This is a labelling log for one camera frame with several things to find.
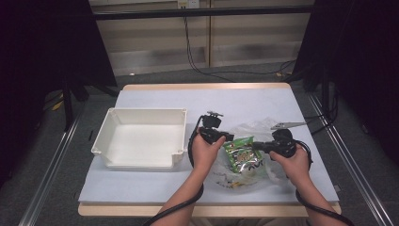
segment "plastic bag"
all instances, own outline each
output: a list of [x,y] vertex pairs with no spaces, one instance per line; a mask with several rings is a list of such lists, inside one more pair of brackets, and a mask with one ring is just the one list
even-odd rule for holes
[[[270,129],[278,122],[273,119],[266,118],[262,121],[252,121],[240,124],[232,128],[229,133],[234,134],[234,140],[252,137],[253,141],[269,142],[273,140]],[[269,179],[274,184],[286,185],[288,178],[285,175],[282,166],[270,159],[268,154],[260,152],[260,159],[256,162],[257,167],[246,167],[242,170],[233,169],[233,163],[229,159],[226,149],[218,153],[217,159],[211,168],[211,180],[218,185],[226,188],[247,187],[257,184],[261,180]]]

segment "black metal pole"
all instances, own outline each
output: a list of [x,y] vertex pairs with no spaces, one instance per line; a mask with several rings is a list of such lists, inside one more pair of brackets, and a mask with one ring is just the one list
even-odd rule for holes
[[171,17],[200,17],[200,16],[232,16],[256,14],[289,14],[289,13],[319,13],[331,12],[339,7],[315,6],[287,6],[287,7],[260,7],[260,8],[187,8],[162,9],[144,11],[108,11],[93,14],[54,15],[58,20],[125,20]]

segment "person's right hand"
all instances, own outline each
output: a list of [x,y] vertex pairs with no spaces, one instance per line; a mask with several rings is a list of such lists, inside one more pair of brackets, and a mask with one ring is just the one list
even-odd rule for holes
[[311,179],[309,175],[308,154],[299,144],[296,144],[295,154],[290,158],[286,158],[273,151],[270,152],[270,157],[282,165],[287,177],[294,186],[299,186],[300,183],[308,182]]

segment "wall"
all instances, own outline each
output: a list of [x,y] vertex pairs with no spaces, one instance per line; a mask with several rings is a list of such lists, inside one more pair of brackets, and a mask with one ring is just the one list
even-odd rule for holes
[[[93,12],[175,9],[177,1],[90,1]],[[202,0],[201,8],[247,8],[312,5],[312,0]],[[309,14],[248,15],[188,18],[189,41],[199,67],[234,64],[282,62],[294,59],[300,48]],[[126,63],[149,62],[144,58],[182,55],[178,68],[189,68],[185,55],[186,39],[183,18],[98,21],[104,45],[116,75],[128,71]]]

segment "hand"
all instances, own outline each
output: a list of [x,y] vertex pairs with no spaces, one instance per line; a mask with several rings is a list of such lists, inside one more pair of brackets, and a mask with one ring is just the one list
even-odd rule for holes
[[217,152],[225,142],[226,138],[223,136],[217,142],[209,144],[206,142],[200,134],[194,137],[193,141],[193,159],[194,159],[194,170],[202,169],[207,172],[214,164]]
[[299,183],[308,182],[311,179],[309,175],[308,154],[299,144],[296,144],[295,154],[290,158],[286,158],[275,152],[270,152],[270,157],[282,165],[294,186],[298,186]]

